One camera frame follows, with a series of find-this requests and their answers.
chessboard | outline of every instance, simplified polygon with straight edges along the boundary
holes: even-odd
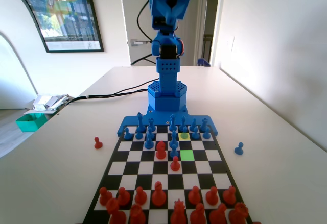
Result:
[[[109,223],[110,214],[106,206],[102,206],[99,202],[99,191],[102,187],[106,187],[113,197],[118,197],[118,189],[120,187],[124,187],[130,193],[129,203],[119,207],[119,210],[126,214],[126,223],[129,223],[129,211],[131,206],[135,204],[134,197],[138,186],[142,186],[147,194],[147,200],[142,205],[142,210],[146,216],[146,223],[170,223],[174,202],[180,199],[184,201],[184,213],[187,217],[187,223],[190,224],[190,214],[195,210],[196,206],[190,203],[188,194],[193,186],[198,186],[201,203],[203,203],[205,208],[207,223],[210,223],[210,212],[217,209],[221,203],[224,203],[227,207],[225,211],[226,221],[230,224],[228,214],[234,208],[234,205],[229,205],[224,201],[223,192],[230,186],[234,186],[236,188],[235,196],[237,202],[243,202],[243,200],[216,137],[211,133],[210,139],[205,139],[203,133],[200,133],[200,138],[194,140],[188,125],[188,136],[186,139],[181,137],[181,133],[177,134],[180,169],[172,171],[170,164],[173,159],[169,155],[172,150],[169,147],[172,134],[168,127],[169,125],[156,126],[156,130],[153,132],[154,139],[152,140],[155,142],[154,147],[148,150],[144,147],[146,134],[144,133],[143,138],[138,140],[135,138],[136,126],[127,126],[129,133],[132,134],[132,138],[130,140],[124,139],[123,133],[118,139],[83,224]],[[166,144],[165,151],[167,154],[164,159],[158,159],[155,155],[156,146],[160,141]],[[155,206],[151,201],[151,195],[154,192],[154,185],[157,181],[162,183],[162,189],[167,196],[165,204],[160,207]],[[219,199],[214,206],[210,205],[205,198],[205,194],[212,186],[217,187]],[[247,224],[252,224],[250,216],[246,218],[246,222]]]

red chess piece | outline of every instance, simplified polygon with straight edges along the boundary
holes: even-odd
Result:
[[[225,210],[227,209],[224,203],[218,206],[217,210],[210,212],[209,220],[211,224],[226,224]]]
[[[96,143],[94,144],[94,147],[95,147],[96,149],[102,148],[103,143],[99,141],[99,138],[98,138],[98,137],[95,137],[95,138],[94,138],[94,141],[96,142]]]
[[[198,203],[190,216],[191,224],[206,224],[203,203]]]
[[[226,203],[233,205],[236,202],[236,188],[234,186],[230,186],[228,190],[223,192],[223,199]]]
[[[126,205],[131,198],[129,192],[125,190],[124,187],[118,189],[118,204],[119,205]]]
[[[210,205],[218,203],[217,188],[211,187],[210,191],[206,193],[205,199]]]
[[[156,206],[162,206],[165,203],[167,197],[165,192],[162,190],[161,182],[156,182],[154,185],[154,189],[155,191],[153,192],[151,197],[152,203]]]
[[[112,198],[112,193],[107,191],[107,188],[105,187],[100,188],[100,195],[100,204],[103,206],[105,206],[108,200]]]
[[[166,145],[163,141],[158,143],[157,152],[155,154],[158,159],[164,159],[166,157],[165,147],[166,147]]]
[[[184,214],[184,201],[177,200],[174,205],[174,212],[170,216],[171,224],[186,224],[186,216]]]
[[[180,168],[180,164],[178,163],[178,157],[174,156],[173,162],[170,164],[170,169],[172,169],[172,171],[178,171],[179,168]]]
[[[246,224],[245,218],[249,216],[249,209],[244,203],[237,203],[234,208],[228,214],[230,224]]]
[[[196,205],[201,201],[201,196],[199,193],[199,188],[197,186],[194,186],[192,191],[189,192],[189,201],[191,204]]]
[[[107,211],[111,214],[110,224],[122,224],[126,221],[126,215],[123,211],[119,211],[118,201],[112,198],[106,205]]]
[[[129,215],[129,224],[145,224],[146,222],[145,214],[142,211],[142,207],[140,205],[132,205],[129,211]]]
[[[137,187],[135,202],[139,205],[143,205],[147,200],[147,194],[143,191],[142,187]]]

framed poster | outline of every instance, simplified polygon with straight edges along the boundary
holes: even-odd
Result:
[[[104,51],[92,0],[22,1],[47,52]]]

wooden floor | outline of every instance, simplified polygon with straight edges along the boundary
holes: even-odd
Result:
[[[22,132],[16,124],[16,119],[22,117],[25,112],[25,109],[0,110],[0,157],[33,134],[33,132]]]

teal container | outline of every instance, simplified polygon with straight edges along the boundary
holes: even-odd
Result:
[[[18,127],[23,132],[35,132],[44,125],[45,122],[47,122],[47,119],[44,113],[25,114],[23,117],[16,120]]]

